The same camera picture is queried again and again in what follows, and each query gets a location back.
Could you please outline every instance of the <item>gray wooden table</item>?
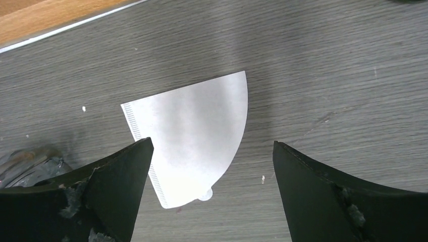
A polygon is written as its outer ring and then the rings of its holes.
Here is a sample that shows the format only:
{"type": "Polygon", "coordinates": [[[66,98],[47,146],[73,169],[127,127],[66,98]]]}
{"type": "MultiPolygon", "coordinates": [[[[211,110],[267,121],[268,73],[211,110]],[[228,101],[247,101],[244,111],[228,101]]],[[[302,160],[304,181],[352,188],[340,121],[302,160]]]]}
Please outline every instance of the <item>gray wooden table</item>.
{"type": "Polygon", "coordinates": [[[121,103],[245,70],[247,126],[213,198],[164,210],[147,182],[133,241],[291,241],[273,140],[427,190],[427,21],[428,3],[150,0],[0,54],[0,150],[54,143],[79,167],[133,142],[121,103]]]}

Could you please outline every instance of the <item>white strip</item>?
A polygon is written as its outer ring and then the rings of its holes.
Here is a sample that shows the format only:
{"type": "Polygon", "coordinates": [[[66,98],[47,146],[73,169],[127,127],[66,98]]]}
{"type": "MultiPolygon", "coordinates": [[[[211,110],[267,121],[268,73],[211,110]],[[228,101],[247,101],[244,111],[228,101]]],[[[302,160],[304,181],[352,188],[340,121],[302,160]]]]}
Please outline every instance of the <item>white strip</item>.
{"type": "Polygon", "coordinates": [[[127,8],[129,8],[129,7],[132,7],[132,6],[134,6],[134,5],[140,4],[140,3],[145,2],[145,1],[147,1],[147,0],[139,0],[139,1],[137,1],[137,2],[134,2],[134,3],[131,3],[131,4],[128,4],[128,5],[122,6],[122,7],[117,8],[117,9],[113,9],[113,10],[108,11],[108,12],[106,12],[106,13],[103,13],[103,14],[100,14],[100,15],[97,15],[97,16],[94,16],[94,17],[91,17],[91,18],[88,18],[88,19],[85,19],[85,20],[82,20],[82,21],[76,22],[76,23],[74,23],[74,24],[67,25],[67,26],[65,26],[65,27],[62,27],[62,28],[56,29],[56,30],[54,30],[54,31],[51,31],[51,32],[48,32],[48,33],[45,33],[45,34],[42,34],[42,35],[39,35],[39,36],[36,36],[36,37],[34,37],[34,38],[30,38],[30,39],[24,40],[24,41],[19,42],[19,43],[16,43],[16,44],[12,44],[12,45],[9,45],[9,46],[6,46],[6,47],[3,47],[3,48],[1,48],[1,49],[0,49],[0,54],[1,54],[1,53],[4,53],[4,52],[6,52],[6,51],[12,50],[12,49],[16,49],[16,48],[18,48],[18,47],[22,47],[22,46],[27,45],[27,44],[34,43],[34,42],[39,41],[39,40],[42,40],[42,39],[46,39],[46,38],[51,37],[51,36],[53,36],[53,35],[59,34],[59,33],[64,32],[64,31],[67,31],[67,30],[69,30],[69,29],[72,29],[72,28],[74,28],[74,27],[80,26],[80,25],[82,25],[82,24],[86,24],[86,23],[88,23],[88,22],[91,22],[91,21],[93,21],[93,20],[96,20],[96,19],[102,18],[102,17],[104,17],[104,16],[107,16],[107,15],[113,14],[113,13],[118,12],[118,11],[120,11],[120,10],[127,9],[127,8]]]}

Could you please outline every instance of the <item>wood grain surface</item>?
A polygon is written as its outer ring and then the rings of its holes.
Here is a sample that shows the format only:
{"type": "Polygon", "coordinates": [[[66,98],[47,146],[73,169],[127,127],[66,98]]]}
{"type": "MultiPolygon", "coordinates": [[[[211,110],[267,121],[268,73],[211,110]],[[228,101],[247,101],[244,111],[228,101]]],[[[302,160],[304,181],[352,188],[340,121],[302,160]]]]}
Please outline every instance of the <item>wood grain surface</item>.
{"type": "Polygon", "coordinates": [[[0,45],[106,10],[125,0],[1,0],[0,45]]]}
{"type": "Polygon", "coordinates": [[[273,140],[427,190],[427,16],[381,0],[150,0],[0,54],[0,149],[53,143],[78,167],[133,142],[121,103],[245,70],[247,125],[213,198],[165,210],[147,182],[133,241],[291,241],[273,140]]]}

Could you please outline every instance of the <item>white paper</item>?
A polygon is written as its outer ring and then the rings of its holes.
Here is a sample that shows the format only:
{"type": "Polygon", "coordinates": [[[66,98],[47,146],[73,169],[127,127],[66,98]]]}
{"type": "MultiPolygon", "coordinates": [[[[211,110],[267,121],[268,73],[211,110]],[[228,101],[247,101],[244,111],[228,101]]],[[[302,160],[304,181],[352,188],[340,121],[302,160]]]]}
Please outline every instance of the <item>white paper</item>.
{"type": "Polygon", "coordinates": [[[180,207],[209,199],[230,166],[247,120],[247,80],[242,71],[121,106],[134,140],[152,139],[160,204],[180,207]]]}

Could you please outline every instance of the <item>clear plastic object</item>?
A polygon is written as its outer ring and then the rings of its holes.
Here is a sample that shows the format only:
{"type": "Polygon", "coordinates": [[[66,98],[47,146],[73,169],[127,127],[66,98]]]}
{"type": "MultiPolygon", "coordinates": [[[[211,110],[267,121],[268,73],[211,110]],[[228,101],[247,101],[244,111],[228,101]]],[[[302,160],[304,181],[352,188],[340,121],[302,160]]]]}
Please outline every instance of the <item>clear plastic object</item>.
{"type": "Polygon", "coordinates": [[[39,182],[69,171],[72,168],[53,147],[18,150],[0,158],[0,189],[42,185],[39,182]]]}

